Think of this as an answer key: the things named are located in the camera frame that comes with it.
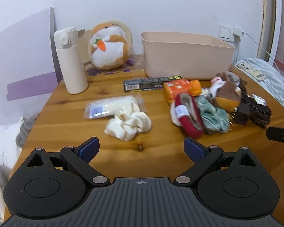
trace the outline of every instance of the black circular pad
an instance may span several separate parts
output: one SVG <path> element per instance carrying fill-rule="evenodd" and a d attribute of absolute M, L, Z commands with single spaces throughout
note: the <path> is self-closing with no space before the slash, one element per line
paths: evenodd
<path fill-rule="evenodd" d="M 58 192 L 60 183 L 51 178 L 37 178 L 25 185 L 25 192 L 36 198 L 49 197 Z"/>
<path fill-rule="evenodd" d="M 258 185 L 247 178 L 231 178 L 223 183 L 223 189 L 231 196 L 245 198 L 253 196 L 258 191 Z"/>
<path fill-rule="evenodd" d="M 197 193 L 209 209 L 231 218 L 257 218 L 271 214 L 279 200 L 279 188 L 269 173 L 238 165 L 205 175 Z"/>
<path fill-rule="evenodd" d="M 19 170 L 5 187 L 4 200 L 12 214 L 28 218 L 50 218 L 77 207 L 86 196 L 84 181 L 53 166 Z"/>

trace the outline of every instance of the white packaging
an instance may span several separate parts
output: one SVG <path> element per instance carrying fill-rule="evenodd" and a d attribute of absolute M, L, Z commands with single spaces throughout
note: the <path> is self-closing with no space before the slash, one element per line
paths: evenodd
<path fill-rule="evenodd" d="M 95 119 L 114 116 L 115 113 L 125 111 L 127 108 L 132 107 L 132 104 L 137 105 L 141 111 L 146 111 L 144 101 L 140 94 L 136 94 L 135 96 L 118 96 L 87 103 L 84 118 Z"/>

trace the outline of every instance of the plastic package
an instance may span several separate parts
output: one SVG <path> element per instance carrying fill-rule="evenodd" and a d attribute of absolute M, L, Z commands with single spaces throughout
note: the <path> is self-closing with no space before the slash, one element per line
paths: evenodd
<path fill-rule="evenodd" d="M 198 96 L 201 94 L 201 84 L 198 80 L 188 81 L 186 79 L 178 79 L 163 84 L 164 95 L 168 104 L 171 105 L 177 95 L 181 93 Z"/>
<path fill-rule="evenodd" d="M 263 106 L 266 106 L 266 101 L 265 101 L 265 99 L 263 99 L 262 97 L 253 94 L 253 99 L 255 99 L 255 101 L 256 101 L 258 104 L 261 104 L 261 105 L 263 105 Z"/>
<path fill-rule="evenodd" d="M 125 111 L 136 104 L 142 112 L 146 112 L 144 100 L 140 94 L 118 96 L 89 102 L 84 111 L 84 118 L 96 119 L 114 116 L 115 112 Z"/>

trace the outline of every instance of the purple wall stripe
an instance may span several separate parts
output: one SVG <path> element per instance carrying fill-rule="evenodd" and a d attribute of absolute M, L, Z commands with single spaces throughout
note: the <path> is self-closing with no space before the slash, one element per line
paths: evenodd
<path fill-rule="evenodd" d="M 55 72 L 46 73 L 32 78 L 23 79 L 6 86 L 8 93 L 6 99 L 13 101 L 26 97 L 38 96 L 51 93 L 57 87 Z"/>

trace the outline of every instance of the light switch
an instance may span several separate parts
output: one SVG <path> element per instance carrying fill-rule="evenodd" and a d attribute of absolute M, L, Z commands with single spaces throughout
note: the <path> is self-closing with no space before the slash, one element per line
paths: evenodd
<path fill-rule="evenodd" d="M 220 37 L 229 39 L 230 38 L 230 32 L 231 31 L 228 30 L 228 29 L 220 28 Z"/>

